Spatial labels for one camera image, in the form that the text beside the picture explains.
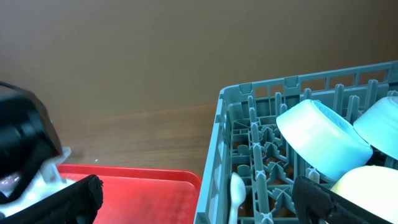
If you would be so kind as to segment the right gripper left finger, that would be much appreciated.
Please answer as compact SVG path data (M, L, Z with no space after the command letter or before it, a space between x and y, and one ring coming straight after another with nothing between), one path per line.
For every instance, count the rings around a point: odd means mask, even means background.
M1 205L1 224L92 224L102 204L103 181L97 175L52 184L37 177L19 199Z

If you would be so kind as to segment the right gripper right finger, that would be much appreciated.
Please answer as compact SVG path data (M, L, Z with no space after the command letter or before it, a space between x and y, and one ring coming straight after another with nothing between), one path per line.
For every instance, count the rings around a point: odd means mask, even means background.
M292 200L300 224L391 224L304 176L295 179Z

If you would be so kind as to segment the yellow plastic cup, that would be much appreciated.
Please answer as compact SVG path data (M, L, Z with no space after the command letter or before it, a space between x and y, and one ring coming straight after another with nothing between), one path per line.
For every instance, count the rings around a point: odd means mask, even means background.
M331 191L359 207L397 223L397 170L362 166L347 172Z

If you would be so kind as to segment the light blue bowl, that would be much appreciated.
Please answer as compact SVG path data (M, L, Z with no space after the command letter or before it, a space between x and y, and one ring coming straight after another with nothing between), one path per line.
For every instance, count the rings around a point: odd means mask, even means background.
M334 181L373 155L371 145L347 120L317 100L301 101L279 115L276 124L301 158Z

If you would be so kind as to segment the white plastic spoon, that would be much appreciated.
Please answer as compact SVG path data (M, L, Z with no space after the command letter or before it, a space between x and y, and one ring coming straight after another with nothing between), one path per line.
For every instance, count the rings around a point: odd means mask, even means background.
M243 179L235 172L233 172L231 175L229 189L231 205L229 210L228 224L237 224L239 206L246 199L246 188Z

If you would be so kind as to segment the mint green bowl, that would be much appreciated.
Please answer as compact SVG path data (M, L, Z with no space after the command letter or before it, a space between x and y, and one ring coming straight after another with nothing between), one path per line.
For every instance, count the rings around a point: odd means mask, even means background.
M353 127L371 146L397 160L397 97L378 100L360 116Z

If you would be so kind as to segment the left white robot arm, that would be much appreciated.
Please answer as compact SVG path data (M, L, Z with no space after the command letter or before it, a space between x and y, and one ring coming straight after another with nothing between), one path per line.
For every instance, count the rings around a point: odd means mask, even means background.
M43 103L29 90L1 86L1 218L7 218L74 181L57 169L71 149L62 147Z

